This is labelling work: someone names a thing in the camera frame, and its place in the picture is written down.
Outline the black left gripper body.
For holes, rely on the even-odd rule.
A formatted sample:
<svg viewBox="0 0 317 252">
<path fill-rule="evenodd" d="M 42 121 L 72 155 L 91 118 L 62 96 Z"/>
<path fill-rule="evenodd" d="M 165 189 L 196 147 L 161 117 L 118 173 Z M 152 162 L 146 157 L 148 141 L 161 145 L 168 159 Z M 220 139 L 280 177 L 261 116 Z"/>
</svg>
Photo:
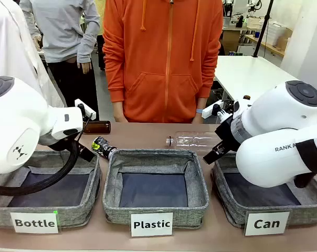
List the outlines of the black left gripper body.
<svg viewBox="0 0 317 252">
<path fill-rule="evenodd" d="M 70 143 L 72 141 L 75 141 L 75 138 L 79 135 L 79 133 L 72 134 L 70 136 L 67 136 L 64 139 L 59 140 L 58 142 L 52 144 L 50 148 L 54 151 L 63 151 L 63 150 L 69 150 Z"/>
</svg>

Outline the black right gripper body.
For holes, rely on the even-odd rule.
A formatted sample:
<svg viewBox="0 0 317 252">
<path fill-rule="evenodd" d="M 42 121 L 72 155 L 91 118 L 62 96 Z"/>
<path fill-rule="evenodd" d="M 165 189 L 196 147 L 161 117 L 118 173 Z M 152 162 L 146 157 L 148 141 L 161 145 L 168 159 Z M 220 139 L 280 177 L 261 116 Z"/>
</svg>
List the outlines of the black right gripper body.
<svg viewBox="0 0 317 252">
<path fill-rule="evenodd" d="M 238 149 L 243 141 L 239 132 L 243 128 L 241 118 L 233 118 L 232 114 L 219 114 L 220 125 L 215 130 L 221 141 L 216 145 L 217 149 Z"/>
</svg>

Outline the orange person's right hand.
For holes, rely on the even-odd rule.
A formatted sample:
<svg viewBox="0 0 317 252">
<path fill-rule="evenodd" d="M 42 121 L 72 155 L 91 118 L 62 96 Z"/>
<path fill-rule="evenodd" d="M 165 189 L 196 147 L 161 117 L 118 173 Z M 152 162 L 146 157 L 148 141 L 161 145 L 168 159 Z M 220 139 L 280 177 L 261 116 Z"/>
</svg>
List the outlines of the orange person's right hand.
<svg viewBox="0 0 317 252">
<path fill-rule="evenodd" d="M 113 116 L 116 122 L 126 123 L 128 120 L 123 113 L 123 102 L 113 102 Z"/>
</svg>

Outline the orange person's left hand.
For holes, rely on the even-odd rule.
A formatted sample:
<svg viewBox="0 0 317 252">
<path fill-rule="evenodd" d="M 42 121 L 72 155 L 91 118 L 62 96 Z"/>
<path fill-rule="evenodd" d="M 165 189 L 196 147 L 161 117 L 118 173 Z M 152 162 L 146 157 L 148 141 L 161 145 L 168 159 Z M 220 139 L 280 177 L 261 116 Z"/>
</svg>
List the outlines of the orange person's left hand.
<svg viewBox="0 0 317 252">
<path fill-rule="evenodd" d="M 203 110 L 202 109 L 196 109 L 196 114 L 192 120 L 192 124 L 203 124 Z"/>
</svg>

